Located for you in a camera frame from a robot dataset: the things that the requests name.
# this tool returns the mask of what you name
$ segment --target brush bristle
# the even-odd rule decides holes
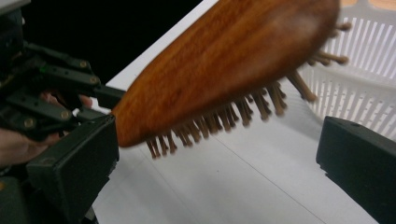
[[[351,27],[350,23],[338,24],[334,29],[331,37],[338,36],[338,33],[348,31]],[[311,66],[321,63],[329,66],[332,62],[338,64],[346,64],[348,58],[345,56],[336,56],[323,51],[318,51],[307,63]],[[317,96],[309,90],[307,85],[297,71],[286,75],[286,78],[301,94],[301,97],[307,102],[315,102]],[[229,133],[236,127],[236,122],[241,120],[244,127],[248,127],[251,120],[253,110],[250,105],[255,104],[260,112],[263,121],[270,118],[273,111],[270,109],[268,98],[273,104],[275,114],[279,117],[285,114],[287,105],[285,103],[286,94],[281,90],[279,82],[262,87],[251,94],[241,97],[228,105],[224,105],[214,112],[202,115],[197,119],[193,119],[183,125],[171,130],[166,134],[162,134],[147,141],[148,149],[152,159],[158,159],[166,156],[168,153],[175,154],[177,146],[173,140],[173,135],[178,137],[184,147],[192,147],[193,143],[199,143],[202,138],[207,139],[211,134],[225,131]]]

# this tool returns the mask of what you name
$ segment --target white table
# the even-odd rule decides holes
[[[23,7],[30,3],[30,0],[1,0],[0,1],[0,16],[11,12],[15,9]]]
[[[216,0],[205,0],[107,85],[126,90]],[[93,209],[101,224],[376,223],[316,164],[321,125],[289,83],[284,118],[219,133],[154,161],[146,145],[120,161]]]

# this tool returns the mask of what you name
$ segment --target plastic basket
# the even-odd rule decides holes
[[[349,62],[300,69],[318,96],[309,107],[320,120],[351,120],[396,141],[396,11],[360,0],[342,7],[339,20],[351,22],[352,29],[329,40],[323,50],[346,55]]]

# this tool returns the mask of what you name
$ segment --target human hand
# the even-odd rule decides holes
[[[40,98],[51,104],[61,106],[56,98],[48,92],[42,93]],[[91,98],[80,96],[80,100],[85,106],[92,106]],[[44,141],[37,142],[21,133],[0,128],[0,167],[28,162],[48,147],[56,144],[60,139],[58,133],[53,133]]]

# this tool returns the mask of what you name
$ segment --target hairbrush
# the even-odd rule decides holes
[[[174,136],[192,146],[238,120],[248,126],[249,103],[268,119],[267,95],[282,116],[283,77],[315,101],[297,69],[347,62],[320,50],[350,27],[336,23],[339,10],[338,0],[219,0],[145,67],[112,109],[120,147],[147,142],[153,159],[174,153]]]

